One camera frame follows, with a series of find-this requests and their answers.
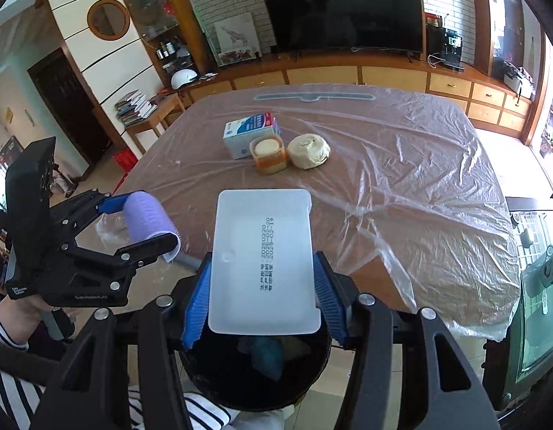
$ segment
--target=orange plastic container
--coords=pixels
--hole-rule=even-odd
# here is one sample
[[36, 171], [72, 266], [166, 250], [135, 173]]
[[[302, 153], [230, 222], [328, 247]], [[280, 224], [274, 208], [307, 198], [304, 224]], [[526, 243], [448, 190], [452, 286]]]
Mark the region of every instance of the orange plastic container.
[[[274, 139], [278, 142], [279, 148], [273, 153], [268, 155], [258, 155], [256, 153], [256, 147], [264, 140]], [[271, 175], [278, 173], [287, 167], [288, 156], [284, 142], [277, 134], [269, 134], [268, 136], [258, 137], [252, 140], [249, 144], [251, 155], [255, 159], [256, 170], [263, 175]]]

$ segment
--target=metal bolt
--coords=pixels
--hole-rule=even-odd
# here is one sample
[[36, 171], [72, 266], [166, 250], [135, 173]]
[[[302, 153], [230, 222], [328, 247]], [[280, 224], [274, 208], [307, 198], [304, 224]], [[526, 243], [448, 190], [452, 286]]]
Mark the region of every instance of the metal bolt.
[[105, 307], [102, 307], [101, 309], [97, 309], [94, 312], [94, 317], [96, 320], [105, 320], [109, 317], [109, 309], [106, 309]]
[[430, 307], [426, 307], [425, 309], [422, 309], [422, 317], [428, 320], [434, 320], [436, 318], [436, 312], [434, 309], [430, 309]]
[[362, 293], [358, 296], [358, 302], [363, 306], [373, 306], [376, 303], [376, 299], [372, 294]]
[[163, 296], [159, 296], [155, 302], [159, 307], [169, 307], [173, 304], [173, 298], [167, 294], [164, 294]]

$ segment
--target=transparent plastic sheet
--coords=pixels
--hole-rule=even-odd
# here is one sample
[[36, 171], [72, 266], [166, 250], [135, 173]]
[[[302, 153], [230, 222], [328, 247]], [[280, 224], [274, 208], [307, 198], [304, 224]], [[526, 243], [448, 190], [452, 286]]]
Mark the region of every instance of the transparent plastic sheet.
[[[302, 133], [324, 137], [329, 160], [270, 176], [259, 175], [252, 158], [231, 160], [225, 123], [266, 111], [286, 144]], [[212, 250], [221, 191], [276, 187], [311, 193], [313, 249], [361, 290], [387, 292], [379, 297], [393, 308], [401, 300], [411, 311], [430, 306], [457, 334], [505, 337], [520, 295], [508, 209], [475, 129], [452, 101], [320, 84], [210, 96], [163, 134], [120, 192], [159, 199], [182, 250], [201, 258]], [[95, 232], [86, 238], [106, 249], [127, 243], [119, 216], [104, 216]], [[174, 277], [164, 265], [153, 270], [155, 285]], [[132, 303], [138, 297], [150, 300], [130, 290]]]

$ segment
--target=round mirror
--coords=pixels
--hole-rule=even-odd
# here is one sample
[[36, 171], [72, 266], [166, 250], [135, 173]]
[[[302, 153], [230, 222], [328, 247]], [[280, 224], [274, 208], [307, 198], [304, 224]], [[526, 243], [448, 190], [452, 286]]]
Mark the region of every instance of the round mirror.
[[103, 40], [121, 39], [129, 29], [129, 13], [117, 0], [100, 0], [87, 13], [91, 32]]

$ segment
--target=tv screen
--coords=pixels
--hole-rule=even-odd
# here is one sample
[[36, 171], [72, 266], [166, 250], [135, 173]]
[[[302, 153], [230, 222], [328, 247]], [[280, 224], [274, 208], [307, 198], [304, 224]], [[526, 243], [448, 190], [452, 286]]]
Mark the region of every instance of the tv screen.
[[265, 0], [280, 51], [375, 47], [422, 52], [421, 0]]

